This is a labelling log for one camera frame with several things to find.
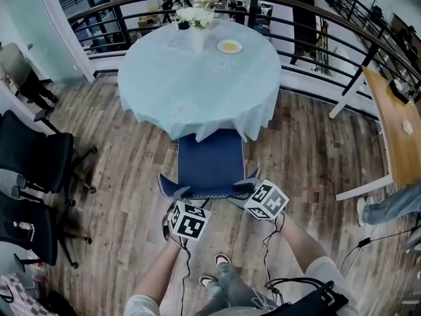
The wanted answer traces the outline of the white flower vase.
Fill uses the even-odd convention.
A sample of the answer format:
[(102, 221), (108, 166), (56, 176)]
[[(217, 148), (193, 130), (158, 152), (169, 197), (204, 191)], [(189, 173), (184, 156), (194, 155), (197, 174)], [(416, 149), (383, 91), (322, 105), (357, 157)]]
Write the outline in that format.
[(178, 9), (172, 22), (177, 26), (180, 22), (190, 24), (189, 36), (192, 49), (196, 53), (203, 52), (208, 31), (214, 21), (214, 10), (204, 0), (196, 0), (191, 7)]

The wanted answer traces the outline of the small yellow plate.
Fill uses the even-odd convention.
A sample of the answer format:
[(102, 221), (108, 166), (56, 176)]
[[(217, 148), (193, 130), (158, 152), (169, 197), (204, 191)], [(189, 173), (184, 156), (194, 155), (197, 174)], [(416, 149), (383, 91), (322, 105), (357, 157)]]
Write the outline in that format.
[(223, 53), (236, 54), (242, 51), (243, 46), (240, 42), (233, 39), (223, 39), (217, 43), (217, 49)]

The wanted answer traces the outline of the curved black railing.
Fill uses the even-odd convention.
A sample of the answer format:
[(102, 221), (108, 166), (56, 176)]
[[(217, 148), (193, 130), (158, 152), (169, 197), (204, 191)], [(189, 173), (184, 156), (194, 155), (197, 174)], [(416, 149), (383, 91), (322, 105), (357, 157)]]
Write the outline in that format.
[[(131, 34), (155, 30), (161, 20), (152, 25), (129, 28), (126, 21), (143, 16), (172, 15), (178, 7), (123, 15), (121, 8), (152, 0), (114, 0), (68, 17), (74, 33), (115, 23), (118, 39), (99, 45), (101, 49), (128, 49)], [(387, 41), (382, 28), (377, 33), (363, 30), (347, 18), (313, 6), (301, 0), (205, 0), (217, 14), (243, 15), (246, 25), (270, 40), (291, 43), (293, 52), (277, 50), (281, 57), (291, 59), (282, 70), (303, 78), (320, 81), (326, 90), (332, 85), (337, 96), (344, 96), (362, 72), (361, 66), (375, 63), (379, 73), (395, 86), (406, 86), (405, 99), (421, 101), (421, 74)]]

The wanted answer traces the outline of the black pedestal side table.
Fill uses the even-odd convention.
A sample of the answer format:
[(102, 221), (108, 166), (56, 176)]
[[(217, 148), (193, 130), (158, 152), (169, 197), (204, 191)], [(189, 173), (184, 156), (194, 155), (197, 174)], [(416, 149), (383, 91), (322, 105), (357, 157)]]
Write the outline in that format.
[(46, 298), (40, 298), (39, 302), (46, 310), (58, 316), (78, 316), (66, 298), (54, 290)]

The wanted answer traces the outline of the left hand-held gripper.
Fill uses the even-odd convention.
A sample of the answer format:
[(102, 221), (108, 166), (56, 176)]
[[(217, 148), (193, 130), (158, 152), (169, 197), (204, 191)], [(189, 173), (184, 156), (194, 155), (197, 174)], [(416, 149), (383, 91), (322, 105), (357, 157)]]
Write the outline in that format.
[(172, 197), (174, 210), (168, 218), (169, 229), (175, 236), (198, 241), (211, 219), (211, 212), (192, 205), (190, 196), (189, 186), (174, 193)]

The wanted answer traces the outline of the black equipment bag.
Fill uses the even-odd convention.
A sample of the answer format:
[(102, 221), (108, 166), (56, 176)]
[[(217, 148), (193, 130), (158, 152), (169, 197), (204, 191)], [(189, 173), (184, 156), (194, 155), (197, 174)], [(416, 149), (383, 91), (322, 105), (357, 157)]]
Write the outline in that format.
[(284, 303), (274, 311), (270, 311), (264, 316), (337, 316), (339, 310), (348, 305), (349, 300), (340, 293), (333, 290), (334, 282), (322, 281), (309, 278), (277, 278), (265, 284), (267, 289), (280, 295), (276, 286), (285, 282), (296, 282), (309, 284), (314, 290), (295, 303)]

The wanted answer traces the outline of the blue padded chair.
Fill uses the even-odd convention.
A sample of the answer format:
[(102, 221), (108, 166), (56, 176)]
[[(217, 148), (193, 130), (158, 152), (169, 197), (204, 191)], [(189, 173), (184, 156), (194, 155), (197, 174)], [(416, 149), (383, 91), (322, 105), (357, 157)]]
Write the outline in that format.
[(174, 193), (190, 187), (190, 200), (227, 199), (230, 196), (251, 196), (253, 192), (240, 192), (232, 185), (246, 178), (259, 178), (260, 167), (246, 175), (243, 141), (235, 130), (220, 129), (201, 142), (190, 134), (178, 140), (176, 181), (158, 174), (158, 184), (164, 197), (172, 199)]

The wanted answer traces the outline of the wooden desk with white legs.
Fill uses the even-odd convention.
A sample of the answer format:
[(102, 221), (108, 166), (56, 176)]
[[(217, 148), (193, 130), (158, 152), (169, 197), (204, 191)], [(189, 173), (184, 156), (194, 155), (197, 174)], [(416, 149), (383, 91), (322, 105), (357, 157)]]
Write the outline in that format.
[[(388, 174), (336, 195), (336, 200), (360, 197), (368, 192), (391, 184), (410, 185), (421, 180), (421, 116), (416, 106), (404, 104), (392, 93), (389, 82), (377, 72), (366, 66), (361, 66), (361, 73), (351, 82), (351, 87), (330, 111), (329, 117), (334, 118), (347, 104), (349, 98), (366, 84), (370, 88), (372, 100), (378, 112), (381, 132), (384, 137), (387, 156)], [(402, 121), (409, 120), (413, 134), (403, 131)]]

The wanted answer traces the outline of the person's left forearm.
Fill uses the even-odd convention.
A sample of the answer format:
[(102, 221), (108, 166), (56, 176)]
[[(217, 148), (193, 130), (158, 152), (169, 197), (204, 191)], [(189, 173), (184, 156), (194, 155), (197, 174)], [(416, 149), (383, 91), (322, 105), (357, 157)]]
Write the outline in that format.
[(170, 235), (167, 238), (165, 247), (136, 286), (134, 294), (147, 296), (160, 306), (181, 250), (181, 239)]

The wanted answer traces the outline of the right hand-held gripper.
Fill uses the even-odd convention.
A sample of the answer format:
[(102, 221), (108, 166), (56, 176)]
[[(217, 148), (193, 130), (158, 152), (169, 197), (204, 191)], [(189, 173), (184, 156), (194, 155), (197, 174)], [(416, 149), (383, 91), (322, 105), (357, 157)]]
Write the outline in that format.
[(232, 185), (240, 192), (254, 192), (251, 197), (230, 196), (227, 200), (236, 207), (246, 210), (258, 220), (275, 220), (284, 210), (289, 198), (269, 180), (264, 180), (260, 185), (258, 178), (246, 178)]

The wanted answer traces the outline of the red labelled bottle pack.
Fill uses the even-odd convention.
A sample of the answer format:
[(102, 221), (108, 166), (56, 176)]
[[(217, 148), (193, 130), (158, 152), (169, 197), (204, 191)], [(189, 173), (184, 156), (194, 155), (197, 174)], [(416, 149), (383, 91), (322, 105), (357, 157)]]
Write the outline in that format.
[(30, 264), (27, 265), (32, 273), (34, 282), (45, 282), (47, 280), (47, 269), (45, 263), (40, 259), (29, 259)]

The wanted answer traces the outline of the black mesh office chair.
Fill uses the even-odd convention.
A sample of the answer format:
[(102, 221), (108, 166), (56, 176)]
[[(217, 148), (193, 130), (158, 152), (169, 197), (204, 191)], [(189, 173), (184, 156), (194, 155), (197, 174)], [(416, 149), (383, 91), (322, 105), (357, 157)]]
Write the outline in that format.
[(67, 196), (76, 167), (97, 152), (93, 146), (76, 157), (72, 134), (38, 132), (24, 124), (10, 109), (0, 119), (0, 169), (19, 174), (39, 191), (64, 192)]
[[(57, 210), (42, 201), (13, 199), (0, 192), (0, 242), (14, 244), (32, 251), (36, 256), (34, 259), (40, 259), (50, 266), (56, 264), (60, 246), (70, 265), (77, 269), (79, 264), (72, 260), (66, 246), (66, 239), (81, 239), (88, 244), (92, 243), (92, 239), (64, 230), (68, 210), (69, 207), (65, 207), (62, 215), (58, 217)], [(34, 225), (35, 232), (32, 241), (29, 241), (27, 231), (13, 226), (14, 221)], [(25, 266), (30, 264), (29, 259), (21, 259), (17, 255), (14, 255), (14, 261), (22, 272), (25, 272)]]

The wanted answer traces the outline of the person's right sneaker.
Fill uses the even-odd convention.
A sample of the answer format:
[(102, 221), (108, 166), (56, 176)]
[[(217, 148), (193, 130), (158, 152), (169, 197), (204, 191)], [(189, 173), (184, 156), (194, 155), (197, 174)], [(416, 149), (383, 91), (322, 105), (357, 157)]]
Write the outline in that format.
[(223, 253), (216, 254), (214, 260), (218, 269), (223, 269), (232, 264), (231, 259)]

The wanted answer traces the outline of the person's grey jeans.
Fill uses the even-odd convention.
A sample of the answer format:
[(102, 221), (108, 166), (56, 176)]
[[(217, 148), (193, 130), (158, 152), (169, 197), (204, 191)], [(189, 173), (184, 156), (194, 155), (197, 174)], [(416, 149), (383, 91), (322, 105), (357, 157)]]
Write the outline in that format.
[(278, 308), (274, 301), (246, 285), (233, 265), (217, 271), (217, 282), (207, 289), (207, 304), (194, 316), (262, 316)]

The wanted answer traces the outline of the frosted glass door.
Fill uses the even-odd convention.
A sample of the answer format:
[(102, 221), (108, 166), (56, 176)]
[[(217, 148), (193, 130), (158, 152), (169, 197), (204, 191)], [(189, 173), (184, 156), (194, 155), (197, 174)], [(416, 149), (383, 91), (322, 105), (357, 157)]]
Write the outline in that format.
[(0, 0), (0, 42), (17, 44), (41, 80), (95, 80), (59, 0)]

